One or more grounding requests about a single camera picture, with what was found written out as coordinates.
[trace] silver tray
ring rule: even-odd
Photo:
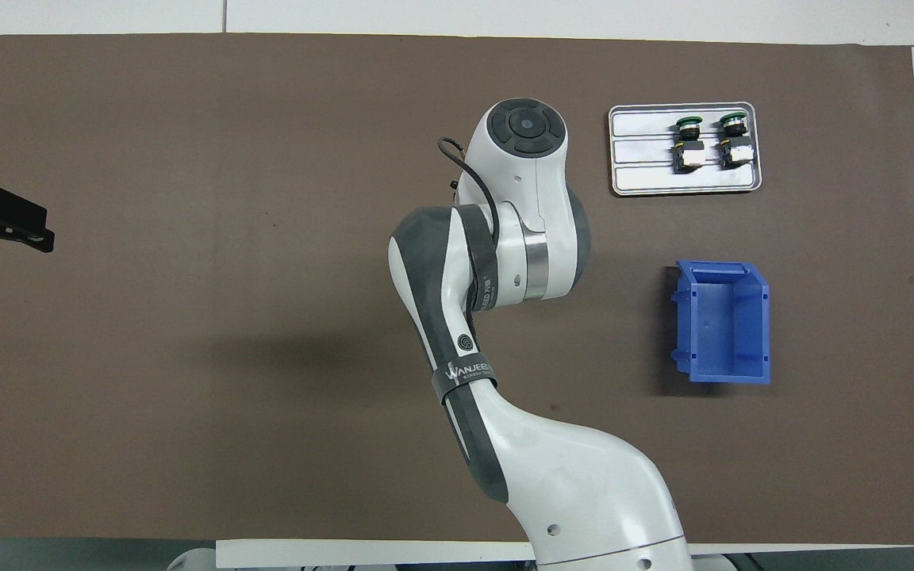
[[[721,166],[721,123],[726,113],[747,114],[747,136],[754,144],[754,160],[735,169]],[[699,115],[701,141],[707,148],[704,166],[692,173],[672,167],[675,122]],[[609,111],[609,153],[613,192],[620,196],[750,192],[761,186],[761,149],[757,140],[757,113],[748,102],[698,102],[672,105],[617,105]]]

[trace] blue storage bin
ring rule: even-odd
[[[699,383],[770,383],[771,300],[761,272],[747,263],[676,264],[676,368]]]

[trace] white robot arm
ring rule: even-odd
[[[503,101],[479,121],[463,158],[442,141],[464,169],[456,205],[402,221],[390,273],[472,476],[507,504],[547,571],[692,569],[654,464],[603,431],[509,404],[475,337],[472,311],[565,296],[587,263],[590,232],[566,185],[562,117],[529,98]]]

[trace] electrical component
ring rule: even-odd
[[[754,159],[754,141],[747,136],[747,114],[729,113],[722,116],[721,166],[735,169]]]
[[[701,122],[704,119],[696,115],[683,117],[675,122],[678,128],[678,141],[672,145],[672,166],[676,173],[693,173],[704,166],[707,152],[704,141],[701,141]]]

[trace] brown mat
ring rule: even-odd
[[[0,37],[0,535],[522,539],[465,469],[386,243],[492,102],[570,128],[594,256],[479,318],[514,404],[627,439],[693,542],[914,543],[907,48],[408,36]],[[744,100],[764,186],[615,198],[606,113]],[[751,261],[767,387],[689,385],[663,267]]]

